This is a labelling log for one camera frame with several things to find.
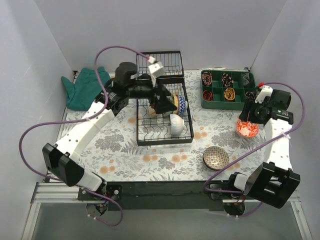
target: white wall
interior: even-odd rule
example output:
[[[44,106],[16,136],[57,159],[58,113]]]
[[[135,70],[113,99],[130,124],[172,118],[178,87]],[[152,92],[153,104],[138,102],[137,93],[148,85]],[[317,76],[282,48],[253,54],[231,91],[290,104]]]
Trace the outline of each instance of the white wall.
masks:
[[[181,50],[185,69],[250,67],[286,0],[35,0],[69,65],[91,67],[103,47]],[[134,61],[109,50],[114,71]]]
[[[298,189],[313,239],[320,239],[319,13],[318,0],[287,0],[252,67],[259,81],[290,84],[304,97],[306,118],[291,134],[290,159],[293,170],[301,175]],[[291,111],[300,112],[297,97],[291,105]]]
[[[23,164],[20,135],[36,123],[62,118],[65,91],[60,77],[72,71],[33,0],[0,1],[0,239],[20,239],[36,181]],[[32,166],[45,173],[42,147],[54,142],[58,126],[25,138]]]

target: patterned tablecloth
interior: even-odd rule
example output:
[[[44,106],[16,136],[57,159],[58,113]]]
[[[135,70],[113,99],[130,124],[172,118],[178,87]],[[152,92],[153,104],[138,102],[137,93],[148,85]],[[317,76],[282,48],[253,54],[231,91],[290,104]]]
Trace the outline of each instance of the patterned tablecloth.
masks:
[[[132,100],[116,118],[88,144],[79,164],[107,181],[187,181],[206,180],[215,172],[205,166],[202,154],[207,147],[224,148],[230,162],[265,141],[261,129],[253,139],[240,137],[235,123],[240,111],[201,107],[200,71],[186,71],[185,85],[192,115],[194,139],[184,145],[138,146],[136,142],[136,102]],[[84,112],[68,110],[66,120],[80,119]],[[73,127],[62,126],[61,137]],[[264,150],[236,163],[218,179],[227,180],[235,171],[253,172],[264,159]]]

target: white bowl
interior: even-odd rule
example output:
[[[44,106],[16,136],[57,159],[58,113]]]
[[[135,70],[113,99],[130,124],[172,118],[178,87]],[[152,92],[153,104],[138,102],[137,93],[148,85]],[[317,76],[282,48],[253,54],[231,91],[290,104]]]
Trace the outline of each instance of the white bowl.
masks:
[[[172,137],[178,137],[185,129],[185,121],[177,114],[170,114]]]

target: red bowl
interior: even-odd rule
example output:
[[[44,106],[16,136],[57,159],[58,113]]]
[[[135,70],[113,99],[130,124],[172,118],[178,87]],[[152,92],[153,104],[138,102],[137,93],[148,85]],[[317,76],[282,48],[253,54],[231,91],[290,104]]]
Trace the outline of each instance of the red bowl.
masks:
[[[250,121],[241,121],[238,119],[235,123],[236,132],[245,138],[253,138],[259,133],[259,126]]]

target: dish rack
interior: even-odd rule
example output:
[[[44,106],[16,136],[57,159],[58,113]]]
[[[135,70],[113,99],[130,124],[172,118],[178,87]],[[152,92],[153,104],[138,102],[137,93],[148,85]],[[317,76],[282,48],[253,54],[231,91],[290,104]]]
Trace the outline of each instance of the dish rack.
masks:
[[[188,101],[184,68],[180,51],[152,51],[143,52],[162,62],[165,75],[157,79],[158,84],[163,84],[174,95],[184,96]],[[137,76],[149,74],[147,59],[136,56]],[[149,115],[149,100],[136,100],[136,142],[138,146],[186,144],[194,139],[194,130],[188,105],[186,111],[180,116],[184,120],[185,128],[178,137],[171,135],[170,116],[157,114]]]

